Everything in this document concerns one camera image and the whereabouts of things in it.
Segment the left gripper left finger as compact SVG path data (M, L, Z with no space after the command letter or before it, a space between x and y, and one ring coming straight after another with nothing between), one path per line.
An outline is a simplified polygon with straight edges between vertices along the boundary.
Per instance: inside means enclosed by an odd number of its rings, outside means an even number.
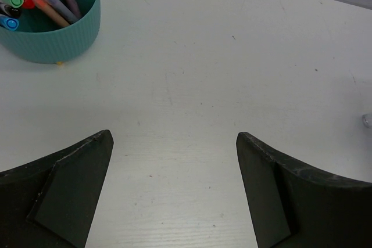
M102 130L1 172L1 247L85 247L112 150Z

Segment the red capped marker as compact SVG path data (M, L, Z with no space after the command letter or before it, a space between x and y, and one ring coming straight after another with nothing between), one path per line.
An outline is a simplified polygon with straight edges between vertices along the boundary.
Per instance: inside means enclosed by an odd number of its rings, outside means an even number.
M34 9L35 4L33 0L23 0L22 8L24 9Z

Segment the black capped marker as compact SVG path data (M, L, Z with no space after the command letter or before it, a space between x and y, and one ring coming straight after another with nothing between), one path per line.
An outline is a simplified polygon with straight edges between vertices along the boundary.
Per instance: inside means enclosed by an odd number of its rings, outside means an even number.
M22 15L22 11L20 9L14 8L11 5L8 5L2 2L0 3L0 10L1 10L2 15L5 15L5 16L8 16L14 19L18 19Z

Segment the blue spray bottle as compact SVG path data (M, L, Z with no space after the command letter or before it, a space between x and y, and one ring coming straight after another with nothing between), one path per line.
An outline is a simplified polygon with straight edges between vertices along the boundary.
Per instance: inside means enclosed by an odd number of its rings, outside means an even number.
M372 128L372 114L368 113L362 115L362 122L366 128Z

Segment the blue capped marker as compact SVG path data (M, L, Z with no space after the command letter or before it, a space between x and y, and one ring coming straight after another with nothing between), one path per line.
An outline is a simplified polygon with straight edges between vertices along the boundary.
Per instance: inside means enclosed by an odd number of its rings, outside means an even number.
M19 21L5 15L0 15L0 24L7 30L15 31L18 29Z

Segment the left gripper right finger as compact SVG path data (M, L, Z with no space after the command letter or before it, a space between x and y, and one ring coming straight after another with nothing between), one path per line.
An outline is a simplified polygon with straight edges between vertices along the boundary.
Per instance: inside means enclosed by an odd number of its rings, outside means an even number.
M236 147L259 247L371 246L371 183L313 167L247 132Z

